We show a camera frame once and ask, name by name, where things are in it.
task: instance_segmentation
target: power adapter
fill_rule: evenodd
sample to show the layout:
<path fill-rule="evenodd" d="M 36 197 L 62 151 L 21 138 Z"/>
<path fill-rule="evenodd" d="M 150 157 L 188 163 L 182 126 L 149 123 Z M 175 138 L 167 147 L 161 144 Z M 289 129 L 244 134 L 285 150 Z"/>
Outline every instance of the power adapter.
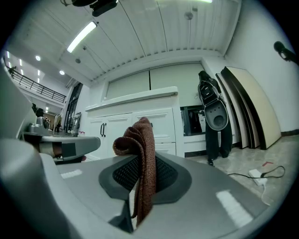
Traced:
<path fill-rule="evenodd" d="M 250 170 L 248 172 L 250 177 L 261 177 L 262 173 L 257 169 Z M 257 184 L 257 186 L 266 185 L 267 178 L 253 178 L 253 181 Z"/>

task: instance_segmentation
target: recessed light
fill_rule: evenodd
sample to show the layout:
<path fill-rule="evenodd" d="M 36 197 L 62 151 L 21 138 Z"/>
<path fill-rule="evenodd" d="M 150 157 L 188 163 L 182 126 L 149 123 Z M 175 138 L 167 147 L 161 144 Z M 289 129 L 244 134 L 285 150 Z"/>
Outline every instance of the recessed light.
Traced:
<path fill-rule="evenodd" d="M 95 29 L 97 25 L 91 21 L 71 42 L 69 47 L 67 48 L 67 51 L 72 53 L 72 51 L 75 49 L 75 47 L 90 33 L 93 29 Z"/>

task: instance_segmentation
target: white countertop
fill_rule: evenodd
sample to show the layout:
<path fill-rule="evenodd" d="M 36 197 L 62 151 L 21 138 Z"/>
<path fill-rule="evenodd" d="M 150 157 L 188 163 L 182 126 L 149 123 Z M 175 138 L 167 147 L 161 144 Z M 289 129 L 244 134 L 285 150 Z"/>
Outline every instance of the white countertop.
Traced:
<path fill-rule="evenodd" d="M 99 104 L 90 105 L 85 108 L 85 111 L 89 112 L 92 110 L 110 107 L 113 105 L 120 105 L 120 104 L 130 103 L 130 102 L 139 101 L 139 100 L 166 97 L 166 96 L 177 95 L 177 94 L 178 94 L 178 88 L 176 86 L 160 88 L 160 89 L 151 90 L 151 91 L 143 91 L 143 92 L 139 92 L 136 94 L 125 95 L 125 96 L 121 96 L 118 98 L 105 100 Z"/>

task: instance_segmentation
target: white ceiling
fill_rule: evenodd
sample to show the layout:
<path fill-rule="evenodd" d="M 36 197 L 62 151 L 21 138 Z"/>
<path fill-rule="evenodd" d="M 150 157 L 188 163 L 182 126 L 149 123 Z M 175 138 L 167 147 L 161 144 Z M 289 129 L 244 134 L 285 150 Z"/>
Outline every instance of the white ceiling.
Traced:
<path fill-rule="evenodd" d="M 11 44 L 17 42 L 89 85 L 141 59 L 147 63 L 154 55 L 186 55 L 187 50 L 224 55 L 240 6 L 241 0 L 119 0 L 114 9 L 92 17 L 88 6 L 65 7 L 59 0 L 41 0 L 27 12 Z M 191 20 L 185 18 L 186 12 L 193 14 Z M 72 53 L 67 52 L 90 21 L 99 22 L 96 29 Z"/>
<path fill-rule="evenodd" d="M 40 81 L 39 83 L 42 83 L 42 79 L 44 77 L 44 73 L 40 70 L 40 75 L 37 75 L 37 71 L 38 69 L 32 65 L 30 65 L 29 63 L 25 62 L 22 59 L 22 66 L 20 65 L 20 59 L 15 57 L 13 54 L 9 54 L 9 58 L 7 57 L 7 52 L 5 54 L 5 62 L 6 65 L 9 66 L 9 62 L 11 63 L 12 67 L 16 66 L 17 68 L 15 69 L 17 72 L 19 72 L 21 74 L 21 69 L 23 70 L 23 74 L 24 76 L 30 78 L 31 80 L 35 81 L 38 83 L 37 79 L 39 78 Z"/>

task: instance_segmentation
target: cabinet handle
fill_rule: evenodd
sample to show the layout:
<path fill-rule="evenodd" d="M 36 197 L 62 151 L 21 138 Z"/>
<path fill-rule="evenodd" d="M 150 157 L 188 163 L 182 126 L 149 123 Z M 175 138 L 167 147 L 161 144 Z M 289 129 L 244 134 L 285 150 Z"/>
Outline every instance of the cabinet handle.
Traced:
<path fill-rule="evenodd" d="M 104 134 L 105 133 L 105 126 L 107 125 L 107 123 L 103 124 L 104 125 L 104 128 L 103 128 L 103 135 L 104 137 L 106 137 L 106 135 Z"/>
<path fill-rule="evenodd" d="M 103 137 L 103 135 L 102 135 L 102 128 L 103 128 L 103 125 L 104 125 L 104 123 L 101 124 L 101 130 L 100 130 L 100 134 L 101 134 L 102 137 Z"/>

